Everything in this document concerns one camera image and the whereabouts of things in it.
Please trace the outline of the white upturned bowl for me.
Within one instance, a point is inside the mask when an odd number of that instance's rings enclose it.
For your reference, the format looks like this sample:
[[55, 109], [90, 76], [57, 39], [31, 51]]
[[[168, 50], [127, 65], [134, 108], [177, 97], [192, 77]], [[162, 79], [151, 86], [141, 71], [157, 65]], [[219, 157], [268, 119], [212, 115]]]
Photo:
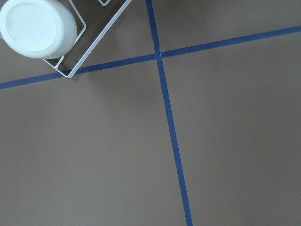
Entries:
[[22, 56], [55, 59], [72, 49], [78, 30], [70, 10], [57, 0], [8, 0], [0, 10], [0, 35]]

